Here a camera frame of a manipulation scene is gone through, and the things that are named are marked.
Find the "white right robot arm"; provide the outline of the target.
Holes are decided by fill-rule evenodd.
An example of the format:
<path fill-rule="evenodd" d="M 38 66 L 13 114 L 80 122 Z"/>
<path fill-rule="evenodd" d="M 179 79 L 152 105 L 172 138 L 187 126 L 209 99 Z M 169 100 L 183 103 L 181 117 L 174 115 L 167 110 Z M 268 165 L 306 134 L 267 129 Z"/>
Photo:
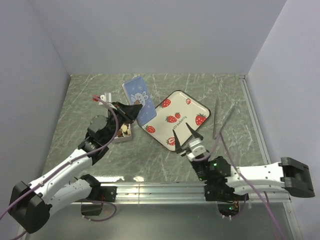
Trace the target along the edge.
<path fill-rule="evenodd" d="M 223 156 L 211 159 L 204 147 L 203 136 L 187 126 L 194 137 L 182 147 L 174 136 L 175 152 L 186 156 L 198 179 L 204 182 L 204 197 L 207 202 L 230 203 L 248 200 L 251 193 L 288 193 L 296 198 L 313 198 L 315 192 L 309 166 L 291 157 L 282 157 L 279 162 L 258 166 L 236 166 Z"/>

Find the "silver metal tongs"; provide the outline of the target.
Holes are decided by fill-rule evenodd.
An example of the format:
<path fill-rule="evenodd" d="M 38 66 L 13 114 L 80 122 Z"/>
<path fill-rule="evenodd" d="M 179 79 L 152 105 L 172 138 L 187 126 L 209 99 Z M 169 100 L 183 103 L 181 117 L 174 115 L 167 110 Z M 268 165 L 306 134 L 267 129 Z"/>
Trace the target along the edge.
<path fill-rule="evenodd" d="M 218 118 L 219 109 L 221 107 L 220 100 L 217 98 L 215 100 L 214 105 L 214 113 L 213 113 L 213 129 L 212 129 L 212 138 L 215 140 L 218 136 L 218 130 L 217 125 L 219 124 L 221 129 L 225 127 L 227 124 L 227 121 L 230 119 L 232 113 L 235 110 L 237 102 L 233 102 L 228 110 L 228 112 L 225 115 L 222 115 L 220 118 Z"/>

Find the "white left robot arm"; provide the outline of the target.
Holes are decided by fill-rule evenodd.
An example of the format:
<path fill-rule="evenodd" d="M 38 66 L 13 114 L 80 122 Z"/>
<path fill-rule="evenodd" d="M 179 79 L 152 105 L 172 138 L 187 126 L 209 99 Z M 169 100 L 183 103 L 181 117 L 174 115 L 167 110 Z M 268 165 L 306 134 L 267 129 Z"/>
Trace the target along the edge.
<path fill-rule="evenodd" d="M 6 210 L 24 230 L 35 233 L 58 210 L 78 200 L 95 201 L 101 194 L 101 183 L 87 174 L 74 183 L 69 182 L 78 173 L 96 164 L 109 150 L 123 124 L 132 124 L 138 117 L 142 104 L 125 105 L 106 103 L 108 116 L 96 115 L 90 121 L 84 140 L 72 154 L 59 165 L 31 181 L 18 182 L 12 189 Z"/>

